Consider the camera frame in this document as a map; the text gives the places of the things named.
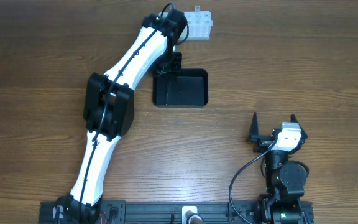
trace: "wooden tabletop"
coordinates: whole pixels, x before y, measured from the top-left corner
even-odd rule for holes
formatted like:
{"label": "wooden tabletop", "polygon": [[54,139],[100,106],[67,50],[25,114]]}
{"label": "wooden tabletop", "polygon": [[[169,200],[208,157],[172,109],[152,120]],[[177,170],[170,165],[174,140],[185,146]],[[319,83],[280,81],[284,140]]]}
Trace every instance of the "wooden tabletop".
{"label": "wooden tabletop", "polygon": [[[103,198],[227,202],[246,142],[296,114],[309,138],[303,200],[317,223],[358,223],[358,1],[176,1],[211,11],[211,40],[179,46],[183,68],[204,68],[204,108],[158,108],[152,77],[111,159]],[[69,192],[83,159],[85,88],[126,53],[145,16],[166,2],[0,0],[0,222],[37,222],[42,201]],[[259,165],[234,200],[265,192]]]}

